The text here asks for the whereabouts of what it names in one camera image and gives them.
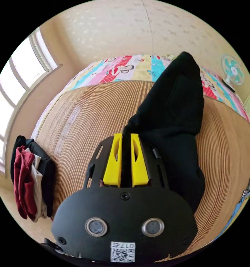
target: bed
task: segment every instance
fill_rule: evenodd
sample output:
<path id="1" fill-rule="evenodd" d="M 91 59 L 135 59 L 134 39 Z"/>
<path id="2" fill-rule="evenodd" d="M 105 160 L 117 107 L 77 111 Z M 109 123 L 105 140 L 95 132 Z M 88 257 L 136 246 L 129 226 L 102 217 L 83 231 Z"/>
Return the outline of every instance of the bed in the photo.
<path id="1" fill-rule="evenodd" d="M 31 138 L 37 138 L 49 111 L 65 92 L 108 82 L 131 80 L 155 82 L 174 59 L 173 56 L 169 57 L 140 54 L 109 58 L 91 63 L 72 78 L 64 89 L 50 102 L 38 120 Z M 239 96 L 236 93 L 232 93 L 222 83 L 218 75 L 204 67 L 200 69 L 204 95 L 225 103 L 249 122 L 247 111 Z"/>
<path id="2" fill-rule="evenodd" d="M 93 62 L 51 101 L 31 137 L 57 166 L 53 215 L 67 196 L 82 189 L 99 141 L 122 131 L 171 61 L 134 55 Z M 205 107 L 196 141 L 206 190 L 195 213 L 198 234 L 182 255 L 226 230 L 250 177 L 250 122 L 244 105 L 219 76 L 200 69 Z M 235 165 L 239 158 L 241 164 Z"/>

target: pile of clothes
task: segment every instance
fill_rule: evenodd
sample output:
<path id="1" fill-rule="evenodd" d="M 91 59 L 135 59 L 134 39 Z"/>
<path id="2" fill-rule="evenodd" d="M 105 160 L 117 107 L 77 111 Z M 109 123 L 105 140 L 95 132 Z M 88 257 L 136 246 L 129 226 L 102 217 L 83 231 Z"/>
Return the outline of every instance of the pile of clothes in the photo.
<path id="1" fill-rule="evenodd" d="M 56 167 L 46 152 L 34 141 L 18 136 L 11 159 L 11 179 L 17 209 L 24 219 L 37 222 L 53 212 L 53 188 Z"/>

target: window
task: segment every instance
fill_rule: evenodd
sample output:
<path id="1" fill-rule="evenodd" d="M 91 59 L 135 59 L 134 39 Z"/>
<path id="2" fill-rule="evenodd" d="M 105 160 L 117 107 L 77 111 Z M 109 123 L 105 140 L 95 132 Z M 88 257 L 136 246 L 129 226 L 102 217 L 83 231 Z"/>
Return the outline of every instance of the window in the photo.
<path id="1" fill-rule="evenodd" d="M 4 165 L 5 133 L 24 94 L 57 64 L 50 55 L 40 29 L 28 36 L 12 54 L 0 74 L 0 164 Z"/>
<path id="2" fill-rule="evenodd" d="M 13 53 L 12 59 L 17 72 L 28 87 L 45 73 L 43 66 L 34 54 L 29 38 L 19 45 Z"/>

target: window frame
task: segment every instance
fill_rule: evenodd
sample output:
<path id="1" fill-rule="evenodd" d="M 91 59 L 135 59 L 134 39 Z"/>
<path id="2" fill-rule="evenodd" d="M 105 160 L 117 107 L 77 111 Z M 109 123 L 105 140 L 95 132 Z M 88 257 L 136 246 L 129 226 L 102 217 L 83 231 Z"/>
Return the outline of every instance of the window frame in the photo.
<path id="1" fill-rule="evenodd" d="M 40 27 L 38 27 L 35 31 L 33 31 L 27 38 L 29 38 L 30 41 L 30 45 L 32 47 L 32 50 L 36 56 L 36 58 L 38 59 L 39 63 L 42 65 L 43 69 L 45 70 L 45 72 L 29 87 L 24 80 L 21 78 L 21 76 L 19 75 L 14 63 L 13 63 L 13 59 L 12 56 L 9 58 L 9 64 L 10 64 L 10 68 L 15 76 L 15 78 L 17 79 L 17 81 L 21 84 L 21 86 L 25 89 L 25 93 L 23 94 L 23 96 L 20 98 L 19 102 L 17 105 L 15 105 L 13 103 L 13 101 L 8 97 L 8 95 L 6 94 L 6 92 L 4 91 L 1 83 L 0 83 L 0 92 L 3 95 L 3 97 L 5 98 L 5 100 L 14 108 L 14 111 L 11 115 L 11 118 L 8 122 L 8 126 L 5 132 L 5 135 L 2 136 L 0 134 L 0 140 L 3 141 L 4 146 L 3 146 L 3 156 L 1 158 L 2 162 L 0 161 L 0 166 L 5 167 L 5 149 L 6 149 L 6 143 L 7 143 L 7 139 L 8 139 L 8 134 L 9 134 L 9 127 L 11 126 L 11 122 L 13 122 L 14 117 L 16 116 L 16 110 L 20 107 L 20 103 L 24 101 L 24 99 L 27 97 L 27 95 L 32 91 L 32 89 L 42 80 L 44 79 L 44 77 L 46 77 L 47 74 L 49 74 L 50 72 L 52 72 L 55 68 L 58 67 L 57 62 L 55 61 L 55 59 L 52 57 L 52 55 L 49 52 L 49 56 L 52 58 L 52 60 L 55 63 L 55 68 L 51 67 L 51 64 L 48 62 L 48 60 L 46 59 L 46 56 L 44 55 L 44 53 L 42 52 L 41 48 L 40 48 L 40 44 L 38 42 L 36 33 L 40 32 Z"/>

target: bamboo mat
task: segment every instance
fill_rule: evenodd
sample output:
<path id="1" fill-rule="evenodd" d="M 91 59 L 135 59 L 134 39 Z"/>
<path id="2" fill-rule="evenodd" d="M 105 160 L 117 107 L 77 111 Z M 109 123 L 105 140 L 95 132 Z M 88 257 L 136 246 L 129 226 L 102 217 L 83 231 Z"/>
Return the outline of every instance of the bamboo mat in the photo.
<path id="1" fill-rule="evenodd" d="M 54 214 L 66 197 L 83 187 L 97 144 L 122 131 L 152 85 L 147 81 L 104 83 L 69 91 L 59 98 L 36 140 L 57 166 Z M 206 190 L 195 213 L 198 234 L 180 256 L 218 236 L 250 175 L 250 124 L 224 103 L 205 98 L 202 129 L 196 141 Z"/>

